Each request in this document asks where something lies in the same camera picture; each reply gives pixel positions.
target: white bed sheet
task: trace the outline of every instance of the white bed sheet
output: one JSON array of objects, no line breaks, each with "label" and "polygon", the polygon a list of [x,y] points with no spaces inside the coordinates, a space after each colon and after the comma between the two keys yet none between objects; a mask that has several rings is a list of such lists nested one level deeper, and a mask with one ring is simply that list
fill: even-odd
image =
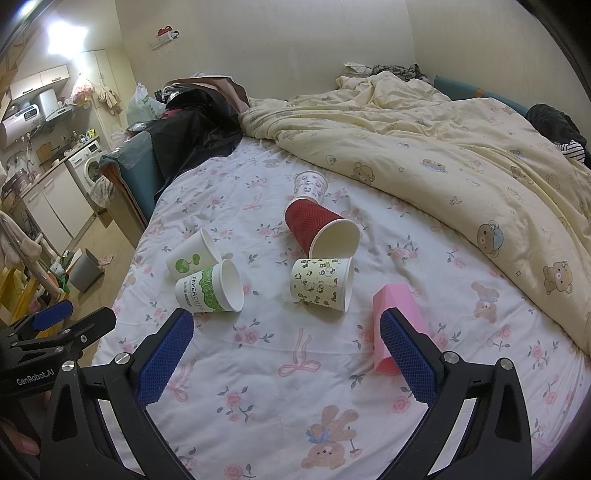
[{"label": "white bed sheet", "polygon": [[[148,411],[196,478],[376,478],[426,411],[402,376],[372,372],[372,297],[407,283],[441,349],[465,360],[517,366],[527,402],[536,469],[556,445],[591,385],[589,357],[463,236],[429,215],[357,181],[324,172],[324,206],[362,229],[347,314],[305,306],[290,296],[289,273],[302,252],[282,221],[293,178],[309,164],[271,142],[242,140],[164,192],[113,309],[117,325],[93,364],[132,352],[178,307],[164,254],[207,228],[244,284],[241,313],[195,315],[195,333],[160,401]],[[475,317],[489,291],[494,323]],[[356,431],[334,470],[304,469],[316,443],[307,435],[325,406],[352,409]],[[436,468],[459,443],[466,405]],[[105,409],[122,459],[137,464]]]}]

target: metal bolt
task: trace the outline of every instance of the metal bolt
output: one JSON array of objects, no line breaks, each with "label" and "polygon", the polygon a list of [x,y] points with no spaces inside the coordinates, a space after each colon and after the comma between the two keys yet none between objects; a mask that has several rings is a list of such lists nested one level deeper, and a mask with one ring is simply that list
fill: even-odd
[{"label": "metal bolt", "polygon": [[73,360],[68,360],[68,361],[64,362],[64,364],[61,366],[61,369],[64,372],[69,372],[69,371],[73,370],[75,366],[76,366],[76,364],[74,363]]},{"label": "metal bolt", "polygon": [[445,352],[443,354],[443,359],[448,363],[448,364],[456,364],[460,361],[460,357],[456,352]]},{"label": "metal bolt", "polygon": [[508,358],[501,358],[501,368],[505,370],[511,370],[513,368],[513,362]]},{"label": "metal bolt", "polygon": [[129,359],[131,358],[131,355],[128,353],[119,353],[117,354],[117,356],[115,357],[115,363],[117,365],[125,365],[127,362],[129,362]]}]

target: blue textured pad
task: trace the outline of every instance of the blue textured pad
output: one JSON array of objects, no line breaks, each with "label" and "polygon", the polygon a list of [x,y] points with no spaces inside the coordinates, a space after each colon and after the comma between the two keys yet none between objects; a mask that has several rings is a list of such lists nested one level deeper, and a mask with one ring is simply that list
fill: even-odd
[{"label": "blue textured pad", "polygon": [[42,332],[62,320],[68,318],[74,312],[74,306],[70,300],[62,300],[55,305],[35,314],[33,329]]},{"label": "blue textured pad", "polygon": [[136,398],[142,408],[160,399],[174,369],[193,338],[193,316],[181,314],[138,376]]},{"label": "blue textured pad", "polygon": [[413,392],[414,398],[431,407],[437,400],[437,379],[433,368],[388,310],[382,314],[379,329],[384,344]]}]

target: washing machine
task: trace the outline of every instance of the washing machine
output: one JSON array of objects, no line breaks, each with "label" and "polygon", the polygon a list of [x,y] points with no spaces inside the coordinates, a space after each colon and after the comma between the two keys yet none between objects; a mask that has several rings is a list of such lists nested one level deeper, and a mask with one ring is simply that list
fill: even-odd
[{"label": "washing machine", "polygon": [[100,177],[99,160],[102,154],[103,149],[98,140],[95,140],[68,159],[68,169],[85,194]]}]

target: white cabinet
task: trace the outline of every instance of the white cabinet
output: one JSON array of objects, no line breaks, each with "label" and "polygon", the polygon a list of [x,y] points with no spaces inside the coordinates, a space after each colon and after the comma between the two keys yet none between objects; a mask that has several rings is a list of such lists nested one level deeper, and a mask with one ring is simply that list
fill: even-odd
[{"label": "white cabinet", "polygon": [[59,165],[42,179],[40,186],[53,211],[70,235],[75,238],[92,217],[93,211],[70,175],[66,164]]},{"label": "white cabinet", "polygon": [[72,241],[72,237],[52,210],[41,191],[41,186],[35,185],[25,194],[23,200],[25,207],[43,232],[47,241],[54,250],[60,254],[63,253]]},{"label": "white cabinet", "polygon": [[43,87],[43,82],[41,81],[41,74],[36,73],[35,75],[31,75],[30,77],[13,83],[10,86],[10,95],[12,97],[12,100],[16,100],[17,98],[31,93],[41,87]]},{"label": "white cabinet", "polygon": [[41,82],[43,86],[47,86],[54,82],[59,82],[60,80],[65,80],[68,78],[70,78],[70,74],[68,73],[68,67],[66,65],[41,72]]}]

